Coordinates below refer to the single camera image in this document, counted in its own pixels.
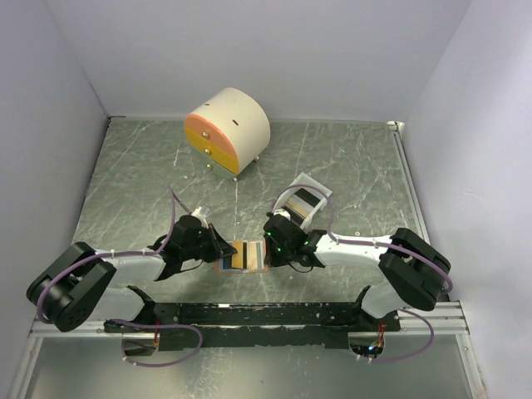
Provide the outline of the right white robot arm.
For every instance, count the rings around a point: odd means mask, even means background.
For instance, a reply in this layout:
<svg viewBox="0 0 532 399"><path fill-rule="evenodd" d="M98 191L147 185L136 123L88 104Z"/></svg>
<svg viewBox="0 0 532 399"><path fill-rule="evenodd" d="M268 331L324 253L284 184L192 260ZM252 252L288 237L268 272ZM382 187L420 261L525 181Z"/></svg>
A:
<svg viewBox="0 0 532 399"><path fill-rule="evenodd" d="M364 288L352 311L361 330L373 329L387 314L405 307L429 312L452 289L450 262L407 228L390 236L357 239L322 229L306 233L285 216L271 214L264 225L264 239L272 267L296 263L309 268L379 270L384 281Z"/></svg>

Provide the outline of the white plastic card bin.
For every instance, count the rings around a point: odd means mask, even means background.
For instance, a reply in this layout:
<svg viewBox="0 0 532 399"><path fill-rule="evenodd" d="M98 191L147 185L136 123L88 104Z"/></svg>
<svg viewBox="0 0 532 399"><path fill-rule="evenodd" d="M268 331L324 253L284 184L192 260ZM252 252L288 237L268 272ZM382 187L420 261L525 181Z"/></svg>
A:
<svg viewBox="0 0 532 399"><path fill-rule="evenodd" d="M288 216L303 231L309 231L313 217L325 208L326 197L331 194L329 188L302 172L280 195L274 210Z"/></svg>

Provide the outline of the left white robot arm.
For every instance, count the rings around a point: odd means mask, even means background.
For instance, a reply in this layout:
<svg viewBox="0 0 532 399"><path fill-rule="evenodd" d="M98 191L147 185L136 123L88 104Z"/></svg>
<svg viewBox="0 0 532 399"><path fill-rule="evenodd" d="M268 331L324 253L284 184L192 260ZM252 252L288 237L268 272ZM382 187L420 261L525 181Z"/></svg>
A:
<svg viewBox="0 0 532 399"><path fill-rule="evenodd" d="M185 214L169 234L142 250L102 252L85 242L65 250L28 287L27 299L44 322L70 332L86 321L125 320L137 332L158 320L155 300L136 283L163 281L184 263L213 263L238 251L212 224Z"/></svg>

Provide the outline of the pink leather card holder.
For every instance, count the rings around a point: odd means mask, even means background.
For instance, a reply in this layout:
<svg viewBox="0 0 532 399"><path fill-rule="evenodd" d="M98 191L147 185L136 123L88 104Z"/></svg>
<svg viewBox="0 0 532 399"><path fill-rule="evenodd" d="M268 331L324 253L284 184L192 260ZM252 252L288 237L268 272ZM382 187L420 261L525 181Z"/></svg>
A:
<svg viewBox="0 0 532 399"><path fill-rule="evenodd" d="M265 241L234 240L231 245L236 253L220 259L215 264L219 273L267 273Z"/></svg>

